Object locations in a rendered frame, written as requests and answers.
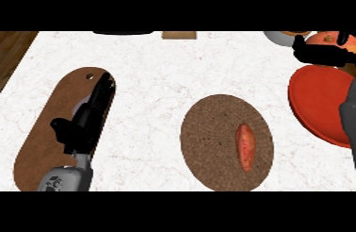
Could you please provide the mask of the red bowl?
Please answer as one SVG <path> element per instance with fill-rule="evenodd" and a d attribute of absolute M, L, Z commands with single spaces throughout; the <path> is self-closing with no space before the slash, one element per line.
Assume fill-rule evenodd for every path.
<path fill-rule="evenodd" d="M 353 76 L 336 68 L 302 66 L 288 85 L 289 106 L 311 134 L 344 148 L 350 147 L 342 130 L 339 104 L 345 100 Z"/>

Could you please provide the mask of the black flat object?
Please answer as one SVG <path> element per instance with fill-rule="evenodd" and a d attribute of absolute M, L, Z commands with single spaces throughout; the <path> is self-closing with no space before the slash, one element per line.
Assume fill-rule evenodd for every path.
<path fill-rule="evenodd" d="M 147 35 L 152 31 L 93 31 L 94 34 L 115 35 L 115 36 L 131 36 L 131 35 Z"/>

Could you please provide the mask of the brown oval placemat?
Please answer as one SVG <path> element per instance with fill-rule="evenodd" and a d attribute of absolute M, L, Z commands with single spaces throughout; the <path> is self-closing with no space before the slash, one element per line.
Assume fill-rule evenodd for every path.
<path fill-rule="evenodd" d="M 255 138 L 252 166 L 240 166 L 236 132 L 249 126 Z M 240 98 L 215 94 L 190 107 L 180 126 L 180 150 L 187 168 L 214 191 L 251 191 L 273 165 L 273 136 L 261 114 Z"/>

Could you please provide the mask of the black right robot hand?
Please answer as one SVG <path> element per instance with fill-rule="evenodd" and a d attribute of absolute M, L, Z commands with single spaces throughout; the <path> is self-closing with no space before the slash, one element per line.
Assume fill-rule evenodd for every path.
<path fill-rule="evenodd" d="M 344 45 L 348 36 L 356 37 L 356 31 L 338 31 L 336 44 Z M 307 44 L 301 35 L 295 35 L 292 44 L 293 56 L 302 63 L 323 66 L 344 67 L 345 64 L 356 65 L 356 54 L 333 45 Z"/>

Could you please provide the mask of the brown wooden cutting board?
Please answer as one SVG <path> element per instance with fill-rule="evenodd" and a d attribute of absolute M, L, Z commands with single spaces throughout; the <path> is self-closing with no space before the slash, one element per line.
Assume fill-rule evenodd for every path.
<path fill-rule="evenodd" d="M 104 69 L 96 67 L 79 68 L 60 79 L 54 87 L 14 159 L 13 182 L 22 191 L 36 190 L 39 180 L 51 168 L 76 165 L 72 156 L 63 154 L 63 144 L 57 142 L 50 122 L 54 118 L 72 118 L 104 72 Z"/>

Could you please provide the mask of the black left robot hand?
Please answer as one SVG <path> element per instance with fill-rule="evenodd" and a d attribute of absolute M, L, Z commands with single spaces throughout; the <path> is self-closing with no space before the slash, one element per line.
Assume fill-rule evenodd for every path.
<path fill-rule="evenodd" d="M 96 147 L 110 95 L 115 91 L 109 73 L 103 73 L 88 100 L 79 105 L 72 120 L 56 118 L 50 126 L 66 155 L 88 154 Z"/>

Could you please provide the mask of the orange round fruit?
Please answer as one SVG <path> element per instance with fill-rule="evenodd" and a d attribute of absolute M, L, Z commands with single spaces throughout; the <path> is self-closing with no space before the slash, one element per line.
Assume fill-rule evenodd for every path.
<path fill-rule="evenodd" d="M 338 45 L 338 35 L 338 31 L 320 31 L 307 38 L 305 43 L 319 45 L 333 45 L 356 54 L 356 37 L 348 36 L 345 44 Z"/>

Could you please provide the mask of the tan wooden block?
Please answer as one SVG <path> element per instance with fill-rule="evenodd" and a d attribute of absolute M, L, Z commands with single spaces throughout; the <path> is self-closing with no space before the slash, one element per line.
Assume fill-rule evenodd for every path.
<path fill-rule="evenodd" d="M 195 31 L 163 31 L 161 34 L 163 40 L 193 40 L 196 37 Z"/>

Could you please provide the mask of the pale grey bowl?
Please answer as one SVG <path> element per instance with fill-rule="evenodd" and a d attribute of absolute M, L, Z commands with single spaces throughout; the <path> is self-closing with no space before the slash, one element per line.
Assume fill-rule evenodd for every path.
<path fill-rule="evenodd" d="M 291 47 L 295 40 L 295 35 L 282 31 L 265 31 L 267 39 L 279 46 Z"/>

